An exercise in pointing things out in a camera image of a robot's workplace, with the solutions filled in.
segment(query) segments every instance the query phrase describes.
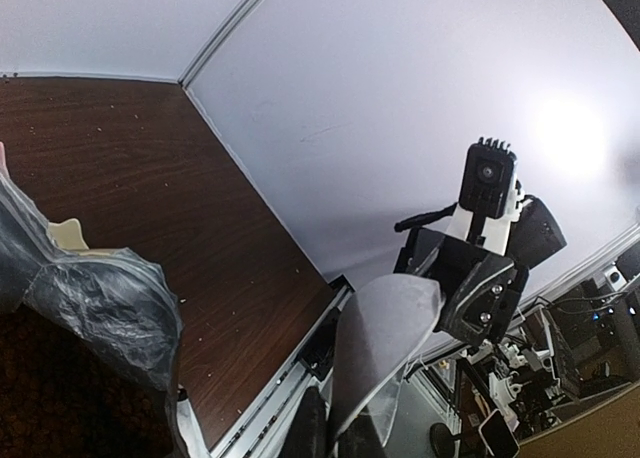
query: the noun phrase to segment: coffee beans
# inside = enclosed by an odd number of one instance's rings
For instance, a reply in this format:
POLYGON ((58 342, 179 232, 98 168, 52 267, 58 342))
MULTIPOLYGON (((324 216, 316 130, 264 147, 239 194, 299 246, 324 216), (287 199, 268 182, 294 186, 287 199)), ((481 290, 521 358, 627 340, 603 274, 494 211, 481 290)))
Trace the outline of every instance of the coffee beans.
POLYGON ((24 306, 0 315, 0 458, 164 458, 155 410, 72 333, 24 306))

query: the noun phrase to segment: dark wood surface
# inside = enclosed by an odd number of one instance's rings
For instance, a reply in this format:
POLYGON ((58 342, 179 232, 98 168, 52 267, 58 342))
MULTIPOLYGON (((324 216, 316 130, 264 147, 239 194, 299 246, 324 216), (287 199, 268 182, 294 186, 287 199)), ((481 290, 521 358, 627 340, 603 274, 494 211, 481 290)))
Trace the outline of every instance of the dark wood surface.
POLYGON ((160 263, 186 300, 180 381, 207 443, 238 418, 331 298, 177 85, 0 82, 13 180, 94 248, 160 263))

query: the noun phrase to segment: white wall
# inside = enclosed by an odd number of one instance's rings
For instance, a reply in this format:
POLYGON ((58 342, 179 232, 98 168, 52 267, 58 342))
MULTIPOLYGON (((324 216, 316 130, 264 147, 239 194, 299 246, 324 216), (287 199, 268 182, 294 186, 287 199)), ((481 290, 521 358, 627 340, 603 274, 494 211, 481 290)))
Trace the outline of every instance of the white wall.
POLYGON ((0 72, 177 80, 240 0, 0 0, 0 72))
POLYGON ((640 54, 601 0, 266 0, 191 92, 316 266, 390 272, 395 221, 457 199, 467 147, 513 144, 569 246, 634 220, 640 54))

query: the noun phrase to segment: bright light spot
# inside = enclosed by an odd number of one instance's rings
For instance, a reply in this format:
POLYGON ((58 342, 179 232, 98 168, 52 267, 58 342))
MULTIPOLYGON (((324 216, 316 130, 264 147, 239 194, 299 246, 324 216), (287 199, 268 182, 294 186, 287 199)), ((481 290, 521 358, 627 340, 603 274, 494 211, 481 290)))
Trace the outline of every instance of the bright light spot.
POLYGON ((598 109, 579 96, 545 100, 535 137, 550 165, 573 178, 598 177, 607 163, 607 131, 598 109))

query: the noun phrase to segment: black camera module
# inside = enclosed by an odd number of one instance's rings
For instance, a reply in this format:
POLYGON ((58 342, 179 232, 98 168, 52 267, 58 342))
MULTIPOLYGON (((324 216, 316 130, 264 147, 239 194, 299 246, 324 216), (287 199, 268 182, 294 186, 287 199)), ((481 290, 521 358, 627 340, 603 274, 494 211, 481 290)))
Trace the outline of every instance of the black camera module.
POLYGON ((504 142, 481 138, 467 153, 458 204, 479 216, 501 218, 515 164, 516 155, 504 142))

